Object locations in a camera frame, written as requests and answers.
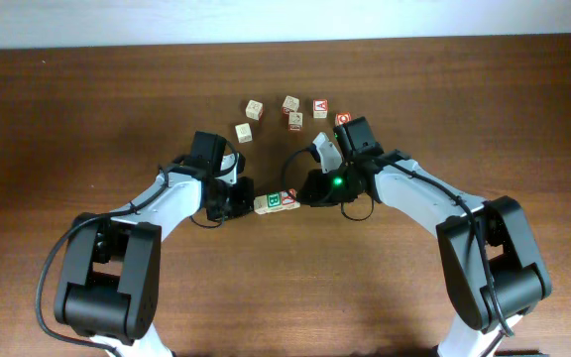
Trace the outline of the red letter Y block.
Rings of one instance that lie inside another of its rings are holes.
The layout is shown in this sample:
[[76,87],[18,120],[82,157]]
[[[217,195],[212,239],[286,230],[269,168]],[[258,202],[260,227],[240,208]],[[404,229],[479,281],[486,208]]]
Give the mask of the red letter Y block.
[[296,190],[290,188],[281,192],[281,207],[283,210],[292,210],[300,208],[300,203],[295,199]]

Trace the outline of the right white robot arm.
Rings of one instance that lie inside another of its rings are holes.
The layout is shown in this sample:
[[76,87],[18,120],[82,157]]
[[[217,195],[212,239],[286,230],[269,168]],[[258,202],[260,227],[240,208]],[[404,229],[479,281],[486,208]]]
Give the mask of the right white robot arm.
[[436,238],[455,310],[436,356],[493,356],[514,326],[551,295],[552,284],[520,204],[466,193],[410,155],[385,151],[365,118],[319,133],[305,147],[318,167],[295,200],[344,206],[362,194],[396,209]]

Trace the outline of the green letter B block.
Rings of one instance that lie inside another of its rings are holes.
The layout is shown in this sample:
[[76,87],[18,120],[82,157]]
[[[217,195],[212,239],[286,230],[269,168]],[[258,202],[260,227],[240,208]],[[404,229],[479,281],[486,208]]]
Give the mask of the green letter B block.
[[267,195],[267,210],[269,212],[280,211],[283,209],[282,206],[282,194],[280,192],[274,192]]

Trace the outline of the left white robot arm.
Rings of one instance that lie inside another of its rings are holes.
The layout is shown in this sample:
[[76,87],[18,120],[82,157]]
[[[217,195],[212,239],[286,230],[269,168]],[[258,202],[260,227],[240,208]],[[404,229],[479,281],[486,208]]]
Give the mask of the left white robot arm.
[[198,131],[189,153],[161,166],[136,198],[109,212],[79,214],[55,245],[65,251],[55,319],[75,334],[46,333],[109,356],[170,356],[153,324],[162,243],[200,210],[215,227],[247,214],[253,185],[244,166],[230,141]]

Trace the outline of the plain wooden block letter I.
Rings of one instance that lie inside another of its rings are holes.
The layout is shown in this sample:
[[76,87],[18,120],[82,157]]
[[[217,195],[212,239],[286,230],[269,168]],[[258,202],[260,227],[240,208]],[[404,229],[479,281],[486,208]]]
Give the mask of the plain wooden block letter I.
[[266,195],[257,196],[254,199],[254,211],[257,214],[266,214],[268,212],[268,197]]

